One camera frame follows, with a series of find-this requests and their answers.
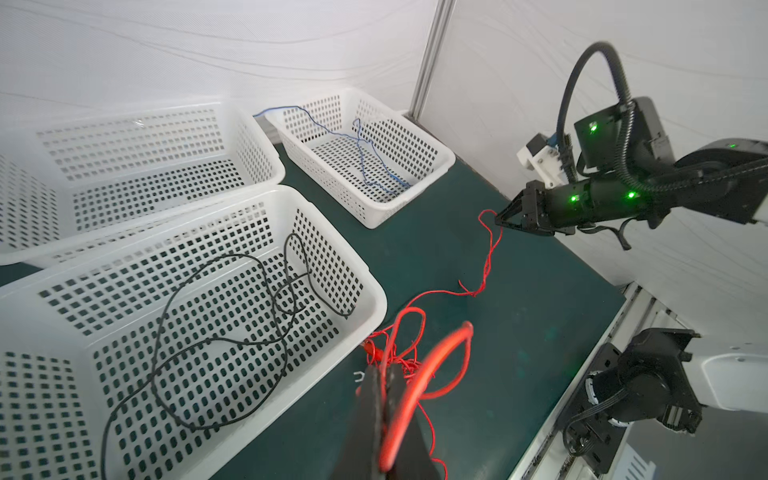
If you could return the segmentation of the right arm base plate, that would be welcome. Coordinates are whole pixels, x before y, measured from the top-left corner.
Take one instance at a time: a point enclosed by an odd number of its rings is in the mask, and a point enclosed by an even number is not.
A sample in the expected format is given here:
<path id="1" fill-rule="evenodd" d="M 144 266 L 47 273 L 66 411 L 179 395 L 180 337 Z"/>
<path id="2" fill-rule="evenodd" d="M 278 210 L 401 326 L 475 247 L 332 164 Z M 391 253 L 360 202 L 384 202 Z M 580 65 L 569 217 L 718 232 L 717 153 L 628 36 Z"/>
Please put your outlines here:
<path id="1" fill-rule="evenodd" d="M 620 355 L 611 343 L 598 348 L 556 422 L 567 454 L 583 459 L 598 476 L 609 472 L 625 434 L 626 425 L 616 419 L 627 396 L 618 373 Z"/>

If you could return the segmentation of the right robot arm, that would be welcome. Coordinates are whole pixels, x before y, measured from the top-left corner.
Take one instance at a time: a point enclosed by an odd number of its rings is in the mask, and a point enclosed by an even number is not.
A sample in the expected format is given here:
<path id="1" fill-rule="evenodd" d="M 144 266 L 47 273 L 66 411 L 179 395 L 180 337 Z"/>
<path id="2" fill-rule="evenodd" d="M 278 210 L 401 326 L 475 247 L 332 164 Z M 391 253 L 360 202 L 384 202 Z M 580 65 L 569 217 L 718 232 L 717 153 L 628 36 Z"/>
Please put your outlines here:
<path id="1" fill-rule="evenodd" d="M 595 55 L 605 58 L 617 101 L 565 124 L 580 75 Z M 767 206 L 767 145 L 751 139 L 712 142 L 676 158 L 653 101 L 630 92 L 617 50 L 608 42 L 588 46 L 565 87 L 555 132 L 534 136 L 518 154 L 537 168 L 557 158 L 555 174 L 526 184 L 495 218 L 498 226 L 536 236 L 612 233 L 627 245 L 633 221 L 657 228 L 676 208 L 736 224 L 762 221 Z M 667 429 L 694 433 L 705 399 L 692 383 L 691 330 L 649 328 L 637 334 L 608 369 L 585 381 L 589 407 L 563 425 L 565 435 L 594 437 L 587 421 L 604 418 L 615 426 L 653 419 Z"/>

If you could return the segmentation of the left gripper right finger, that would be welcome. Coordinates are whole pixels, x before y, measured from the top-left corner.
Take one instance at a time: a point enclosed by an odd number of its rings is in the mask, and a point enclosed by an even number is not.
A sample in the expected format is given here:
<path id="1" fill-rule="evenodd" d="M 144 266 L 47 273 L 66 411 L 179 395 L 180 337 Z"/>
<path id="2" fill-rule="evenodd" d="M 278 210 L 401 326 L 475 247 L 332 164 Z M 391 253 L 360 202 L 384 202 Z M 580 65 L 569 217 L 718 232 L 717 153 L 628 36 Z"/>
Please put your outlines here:
<path id="1" fill-rule="evenodd" d="M 385 375 L 386 395 L 383 407 L 386 432 L 394 418 L 395 410 L 406 390 L 406 380 L 400 367 L 389 367 Z M 423 433 L 415 417 L 409 422 L 403 441 L 392 468 L 386 473 L 387 480 L 438 480 L 441 478 L 436 463 L 428 453 Z"/>

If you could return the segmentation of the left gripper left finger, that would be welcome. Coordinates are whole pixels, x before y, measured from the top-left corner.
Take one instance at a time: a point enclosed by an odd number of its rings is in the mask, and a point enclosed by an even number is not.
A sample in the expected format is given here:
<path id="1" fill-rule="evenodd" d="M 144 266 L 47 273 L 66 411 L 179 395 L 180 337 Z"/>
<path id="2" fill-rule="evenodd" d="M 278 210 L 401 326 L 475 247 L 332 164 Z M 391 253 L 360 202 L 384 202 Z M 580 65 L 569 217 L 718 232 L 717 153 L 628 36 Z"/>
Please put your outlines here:
<path id="1" fill-rule="evenodd" d="M 385 479 L 379 454 L 383 439 L 385 401 L 380 369 L 369 365 L 359 388 L 356 410 L 332 471 L 333 479 Z"/>

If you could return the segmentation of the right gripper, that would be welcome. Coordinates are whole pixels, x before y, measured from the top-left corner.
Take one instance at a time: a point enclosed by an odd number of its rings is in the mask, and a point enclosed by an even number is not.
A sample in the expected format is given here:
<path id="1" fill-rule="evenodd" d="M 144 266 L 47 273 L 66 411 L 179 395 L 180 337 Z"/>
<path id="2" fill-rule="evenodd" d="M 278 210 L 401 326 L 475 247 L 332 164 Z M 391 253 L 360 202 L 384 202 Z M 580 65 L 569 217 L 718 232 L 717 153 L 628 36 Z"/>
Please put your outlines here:
<path id="1" fill-rule="evenodd" d="M 554 236 L 556 233 L 574 235 L 576 229 L 554 227 L 546 209 L 546 187 L 542 181 L 533 180 L 526 184 L 523 197 L 516 197 L 494 217 L 497 226 L 516 231 L 525 231 L 537 236 Z"/>

